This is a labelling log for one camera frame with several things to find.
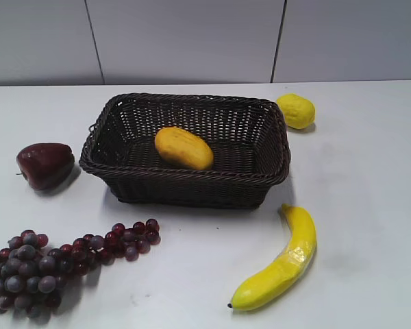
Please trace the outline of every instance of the purple grape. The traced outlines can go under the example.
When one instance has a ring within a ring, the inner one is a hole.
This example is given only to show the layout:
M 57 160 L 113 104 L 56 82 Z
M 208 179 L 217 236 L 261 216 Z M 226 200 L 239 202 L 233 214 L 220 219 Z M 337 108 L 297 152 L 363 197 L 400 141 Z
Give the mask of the purple grape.
M 93 250 L 100 250 L 103 248 L 104 242 L 105 240 L 103 239 L 102 236 L 95 235 L 94 237 L 90 239 L 90 243 L 88 244 L 88 246 Z
M 51 293 L 56 288 L 56 279 L 53 276 L 45 276 L 38 283 L 38 290 L 42 293 Z
M 27 233 L 23 237 L 23 244 L 24 245 L 31 245 L 32 247 L 38 246 L 38 235 L 33 232 Z
M 20 265 L 18 273 L 25 278 L 30 278 L 38 273 L 38 266 L 34 261 L 28 260 Z
M 39 276 L 33 276 L 26 280 L 26 290 L 29 293 L 38 292 L 38 284 L 40 283 L 41 278 Z
M 18 249 L 23 245 L 23 239 L 21 236 L 14 236 L 12 239 L 8 241 L 9 249 Z
M 53 258 L 52 256 L 44 256 L 41 258 L 40 262 L 38 263 L 38 267 L 45 274 L 54 272 L 55 265 L 56 265 L 56 261 L 55 261 L 55 258 Z
M 138 258 L 138 251 L 135 247 L 128 247 L 125 251 L 125 259 L 132 262 Z
M 14 305 L 14 298 L 11 296 L 1 296 L 0 297 L 0 308 L 2 310 L 8 310 Z
M 18 259 L 20 260 L 32 260 L 36 255 L 36 250 L 32 245 L 23 245 L 18 249 Z
M 25 288 L 25 281 L 20 276 L 11 276 L 6 281 L 6 290 L 10 293 L 19 293 Z
M 42 313 L 41 305 L 35 304 L 35 305 L 29 306 L 28 308 L 26 308 L 27 317 L 29 317 L 30 319 L 35 319 L 41 316 L 41 313 Z
M 28 293 L 22 293 L 15 297 L 14 306 L 17 310 L 25 310 L 32 305 L 32 296 Z

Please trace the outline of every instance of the white wall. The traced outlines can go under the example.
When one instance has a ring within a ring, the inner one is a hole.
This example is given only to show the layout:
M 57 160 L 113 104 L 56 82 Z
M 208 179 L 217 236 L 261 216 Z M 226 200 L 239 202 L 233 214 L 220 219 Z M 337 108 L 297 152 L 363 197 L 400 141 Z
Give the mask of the white wall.
M 0 85 L 101 83 L 84 0 L 0 0 Z
M 105 82 L 269 82 L 283 2 L 88 0 Z
M 275 82 L 411 79 L 411 0 L 288 0 Z

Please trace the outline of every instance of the yellow fruit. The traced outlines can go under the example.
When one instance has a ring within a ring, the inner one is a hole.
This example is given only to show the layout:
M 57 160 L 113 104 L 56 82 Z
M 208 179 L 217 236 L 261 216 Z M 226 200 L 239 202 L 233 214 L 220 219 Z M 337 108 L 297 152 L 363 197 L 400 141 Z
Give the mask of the yellow fruit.
M 316 249 L 316 230 L 303 208 L 282 205 L 292 238 L 285 250 L 264 270 L 236 290 L 230 308 L 253 310 L 281 295 L 304 273 Z
M 201 138 L 181 128 L 162 128 L 155 136 L 155 147 L 164 160 L 178 167 L 194 170 L 212 168 L 212 149 Z
M 289 127 L 303 129 L 309 127 L 315 120 L 314 104 L 306 98 L 287 94 L 277 99 L 277 104 Z

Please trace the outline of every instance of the grape bunch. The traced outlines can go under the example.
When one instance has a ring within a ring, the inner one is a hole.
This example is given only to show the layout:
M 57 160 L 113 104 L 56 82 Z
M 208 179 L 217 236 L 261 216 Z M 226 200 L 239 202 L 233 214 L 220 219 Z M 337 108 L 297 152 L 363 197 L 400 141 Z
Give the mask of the grape bunch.
M 70 279 L 85 276 L 100 264 L 111 265 L 115 258 L 136 260 L 160 242 L 159 230 L 155 219 L 132 228 L 117 223 L 105 237 L 86 234 L 48 252 L 46 234 L 23 231 L 0 250 L 0 313 L 14 307 L 36 318 L 44 308 L 59 307 Z

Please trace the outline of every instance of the basket rim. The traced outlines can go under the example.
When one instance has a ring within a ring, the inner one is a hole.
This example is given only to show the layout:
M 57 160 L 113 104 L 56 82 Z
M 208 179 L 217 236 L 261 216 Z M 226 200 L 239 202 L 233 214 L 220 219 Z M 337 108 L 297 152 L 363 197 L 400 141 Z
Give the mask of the basket rim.
M 283 176 L 286 177 L 289 172 L 290 162 L 290 150 L 288 142 L 283 144 L 283 154 L 282 161 L 277 166 L 276 170 L 271 173 L 235 173 L 231 171 L 198 171 L 192 169 L 163 169 L 158 167 L 133 167 L 133 166 L 110 166 L 107 164 L 101 164 L 95 162 L 91 153 L 95 147 L 95 144 L 103 131 L 103 127 L 108 118 L 111 110 L 117 106 L 120 102 L 125 99 L 132 100 L 153 100 L 158 98 L 158 101 L 168 102 L 168 101 L 190 101 L 190 102 L 206 102 L 206 103 L 244 103 L 245 105 L 253 104 L 255 106 L 259 105 L 259 101 L 262 103 L 267 103 L 272 106 L 275 116 L 277 116 L 275 122 L 277 125 L 282 124 L 281 129 L 284 127 L 283 114 L 280 111 L 278 105 L 268 99 L 258 99 L 258 98 L 247 98 L 247 97 L 235 97 L 235 96 L 218 96 L 218 95 L 176 95 L 176 94 L 153 94 L 153 93 L 128 93 L 120 94 L 112 97 L 104 106 L 102 113 L 97 118 L 95 124 L 89 127 L 90 134 L 88 135 L 86 142 L 82 148 L 81 157 L 79 159 L 79 165 L 81 168 L 96 176 L 116 176 L 116 177 L 161 177 L 162 175 L 171 176 L 177 179 L 201 179 L 206 180 L 225 180 L 230 182 L 247 183 L 247 184 L 268 184 L 274 185 L 279 184 L 283 181 Z

